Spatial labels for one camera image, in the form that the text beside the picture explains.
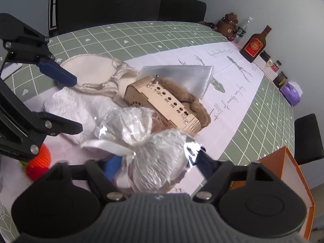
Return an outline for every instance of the white tissue paper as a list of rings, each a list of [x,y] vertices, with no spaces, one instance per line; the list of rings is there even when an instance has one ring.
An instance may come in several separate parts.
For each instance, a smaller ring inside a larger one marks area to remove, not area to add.
[[[76,144],[93,139],[93,131],[109,113],[121,109],[111,98],[102,95],[87,95],[71,88],[63,88],[44,101],[45,110],[57,116],[79,122],[83,131],[76,135],[63,133]]]

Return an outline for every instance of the brown glass bottle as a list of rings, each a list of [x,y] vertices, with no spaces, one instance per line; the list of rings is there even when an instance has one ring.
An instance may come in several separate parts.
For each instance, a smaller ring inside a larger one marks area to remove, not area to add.
[[[252,35],[248,42],[241,49],[241,55],[252,63],[253,60],[255,60],[255,58],[262,52],[262,50],[267,45],[265,37],[271,30],[271,27],[267,26],[261,34]]]

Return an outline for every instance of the brown plush toy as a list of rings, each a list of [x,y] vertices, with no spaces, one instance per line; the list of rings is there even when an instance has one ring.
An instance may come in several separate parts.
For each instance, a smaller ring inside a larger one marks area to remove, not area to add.
[[[158,81],[160,85],[168,90],[178,101],[180,101],[188,111],[195,115],[200,122],[200,130],[210,124],[210,115],[205,107],[199,102],[197,97],[186,92],[184,89],[177,86],[176,83],[167,78],[159,78]]]

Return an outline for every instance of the plastic bag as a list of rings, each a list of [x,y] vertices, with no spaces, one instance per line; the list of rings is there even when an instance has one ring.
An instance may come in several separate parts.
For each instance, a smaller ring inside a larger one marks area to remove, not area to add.
[[[108,113],[95,131],[99,139],[115,140],[131,146],[162,128],[158,113],[145,107],[129,107]]]
[[[180,129],[152,134],[134,149],[135,155],[128,167],[132,189],[167,193],[192,168],[200,147]]]
[[[166,193],[196,161],[200,144],[178,128],[161,129],[158,113],[144,107],[113,111],[97,128],[99,140],[92,147],[112,152],[113,141],[130,151],[122,156],[112,180],[126,195],[134,191]]]

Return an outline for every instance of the orange box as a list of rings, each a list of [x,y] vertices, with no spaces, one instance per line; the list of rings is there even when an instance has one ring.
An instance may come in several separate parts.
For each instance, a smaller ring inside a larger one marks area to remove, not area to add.
[[[315,202],[306,180],[288,147],[282,147],[278,151],[261,158],[259,162],[271,170],[304,201],[307,216],[299,234],[308,240],[314,219]],[[244,185],[245,181],[235,181],[231,189]]]

